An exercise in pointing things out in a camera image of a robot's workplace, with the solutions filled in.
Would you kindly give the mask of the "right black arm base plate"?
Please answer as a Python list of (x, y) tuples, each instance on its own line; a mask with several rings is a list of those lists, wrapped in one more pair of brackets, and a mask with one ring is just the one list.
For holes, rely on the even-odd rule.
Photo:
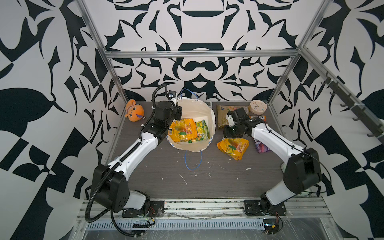
[(287, 209), (284, 203), (276, 206), (270, 204), (267, 200), (245, 200), (244, 212), (249, 217), (254, 216), (284, 216)]

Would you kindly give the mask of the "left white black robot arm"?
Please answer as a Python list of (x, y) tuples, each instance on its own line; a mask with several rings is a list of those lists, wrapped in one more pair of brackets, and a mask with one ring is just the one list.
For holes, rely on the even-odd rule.
[(128, 180), (141, 161), (166, 138), (172, 122), (181, 117), (182, 107), (176, 99), (161, 101), (153, 106), (153, 113), (142, 128), (140, 137), (115, 160), (95, 168), (87, 213), (91, 212), (93, 203), (113, 213), (125, 209), (147, 212), (150, 197), (131, 191)]

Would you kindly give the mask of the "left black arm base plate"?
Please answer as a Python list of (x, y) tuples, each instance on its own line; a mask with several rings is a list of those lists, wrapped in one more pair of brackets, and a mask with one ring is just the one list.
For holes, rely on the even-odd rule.
[(140, 210), (127, 209), (123, 210), (123, 218), (155, 218), (164, 213), (164, 201), (147, 201)]

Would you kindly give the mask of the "Fox's fruits candy packet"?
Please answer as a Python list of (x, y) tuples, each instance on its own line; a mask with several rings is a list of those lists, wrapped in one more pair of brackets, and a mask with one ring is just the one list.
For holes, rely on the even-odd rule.
[(265, 115), (257, 116), (261, 121), (267, 122), (267, 117)]

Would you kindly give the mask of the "purple snack packet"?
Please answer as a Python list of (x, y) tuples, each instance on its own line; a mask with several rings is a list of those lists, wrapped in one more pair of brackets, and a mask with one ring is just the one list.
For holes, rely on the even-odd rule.
[(260, 141), (255, 140), (256, 150), (259, 154), (270, 152), (271, 149)]

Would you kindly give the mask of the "gold snack packet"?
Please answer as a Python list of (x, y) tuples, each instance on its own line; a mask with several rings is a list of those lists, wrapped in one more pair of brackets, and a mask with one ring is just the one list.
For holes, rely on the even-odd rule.
[(217, 105), (217, 127), (220, 129), (228, 125), (228, 120), (226, 119), (227, 113), (241, 108), (245, 110), (246, 114), (249, 114), (249, 109), (246, 106)]

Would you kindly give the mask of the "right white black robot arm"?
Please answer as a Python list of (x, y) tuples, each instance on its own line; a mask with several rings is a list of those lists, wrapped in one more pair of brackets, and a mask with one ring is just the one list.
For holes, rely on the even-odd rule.
[(261, 196), (261, 209), (266, 212), (286, 200), (301, 194), (322, 181), (322, 171), (316, 150), (300, 147), (276, 131), (259, 117), (250, 117), (244, 109), (229, 111), (224, 137), (240, 138), (247, 135), (274, 152), (286, 165), (283, 179)]

